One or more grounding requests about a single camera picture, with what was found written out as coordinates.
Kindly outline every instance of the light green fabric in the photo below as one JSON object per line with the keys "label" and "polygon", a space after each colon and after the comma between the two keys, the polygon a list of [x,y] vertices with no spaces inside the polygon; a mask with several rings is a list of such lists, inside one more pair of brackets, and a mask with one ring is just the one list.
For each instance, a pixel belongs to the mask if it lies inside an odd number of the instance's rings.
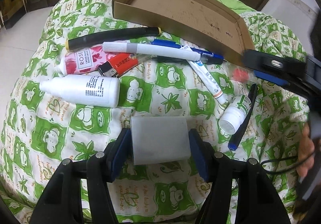
{"label": "light green fabric", "polygon": [[[252,10],[238,0],[220,1],[238,14]],[[258,12],[243,18],[256,50],[304,58],[301,43],[280,21]],[[184,63],[148,61],[133,68],[121,77],[119,106],[113,109],[68,103],[39,90],[42,80],[61,76],[57,64],[66,53],[66,38],[134,26],[140,25],[112,18],[111,0],[61,0],[49,14],[40,45],[14,86],[1,132],[0,195],[21,223],[28,223],[32,208],[62,159],[88,159],[104,150],[123,127],[129,127],[131,116],[185,116],[189,127],[196,128],[214,150],[238,160],[296,154],[307,119],[307,103],[262,80],[253,115],[236,152],[228,150],[230,136],[218,127],[226,105],[220,105]],[[193,45],[166,32],[159,38]],[[146,43],[153,39],[145,37],[131,42]],[[207,69],[229,100],[239,93],[248,93],[250,86],[227,77],[226,65],[208,65]],[[266,168],[280,169],[291,163],[274,163]],[[290,216],[296,179],[295,171],[273,178]],[[211,184],[199,176],[192,158],[147,166],[133,166],[129,158],[120,176],[108,187],[119,222],[190,223]],[[90,220],[86,190],[83,181],[83,212]],[[236,189],[228,223],[235,219],[237,194]]]}

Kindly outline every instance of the blue pen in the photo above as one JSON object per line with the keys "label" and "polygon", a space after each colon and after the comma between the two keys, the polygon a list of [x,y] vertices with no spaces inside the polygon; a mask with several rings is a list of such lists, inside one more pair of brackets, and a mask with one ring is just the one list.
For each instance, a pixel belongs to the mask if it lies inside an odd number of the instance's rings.
{"label": "blue pen", "polygon": [[[181,45],[176,44],[176,42],[170,41],[170,40],[163,40],[163,39],[154,39],[154,41],[152,41],[151,44],[152,45],[158,45],[158,46],[168,46],[168,47],[174,47],[174,48],[181,48]],[[200,50],[200,49],[197,49],[197,48],[194,48],[194,47],[191,47],[191,49],[194,52],[200,53],[201,56],[224,59],[223,56],[218,55],[218,54],[214,54],[212,52]]]}

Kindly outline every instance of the black cable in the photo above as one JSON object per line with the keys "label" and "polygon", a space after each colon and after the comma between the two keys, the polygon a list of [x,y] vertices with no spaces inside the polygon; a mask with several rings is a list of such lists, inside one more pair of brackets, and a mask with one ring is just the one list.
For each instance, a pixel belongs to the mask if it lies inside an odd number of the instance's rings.
{"label": "black cable", "polygon": [[[295,163],[294,165],[292,165],[289,168],[286,168],[284,170],[280,170],[280,171],[268,171],[266,169],[263,169],[265,171],[266,174],[269,175],[277,175],[277,174],[283,174],[283,173],[287,173],[289,171],[292,171],[293,169],[299,167],[300,165],[302,165],[303,163],[305,163],[311,156],[313,156],[315,154],[315,152],[312,152],[308,157],[306,157],[303,161],[300,161],[298,163]],[[280,161],[287,161],[287,160],[293,160],[293,159],[297,159],[298,156],[290,156],[290,157],[285,157],[282,159],[271,159],[271,160],[266,160],[260,163],[260,165],[262,166],[263,164],[269,163],[269,162],[280,162]]]}

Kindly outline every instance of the gray band on marker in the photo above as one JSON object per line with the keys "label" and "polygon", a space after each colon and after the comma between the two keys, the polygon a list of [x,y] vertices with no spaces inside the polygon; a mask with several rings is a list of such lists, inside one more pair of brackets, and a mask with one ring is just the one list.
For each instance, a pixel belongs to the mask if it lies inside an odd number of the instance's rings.
{"label": "gray band on marker", "polygon": [[137,53],[137,44],[136,43],[127,43],[126,52],[136,54]]}

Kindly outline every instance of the blue pen tip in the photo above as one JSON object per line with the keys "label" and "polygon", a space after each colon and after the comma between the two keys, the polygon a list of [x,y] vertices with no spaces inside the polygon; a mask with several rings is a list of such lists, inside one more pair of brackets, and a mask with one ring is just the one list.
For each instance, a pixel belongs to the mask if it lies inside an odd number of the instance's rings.
{"label": "blue pen tip", "polygon": [[237,146],[234,143],[228,143],[227,147],[231,150],[231,151],[235,151],[237,149]]}

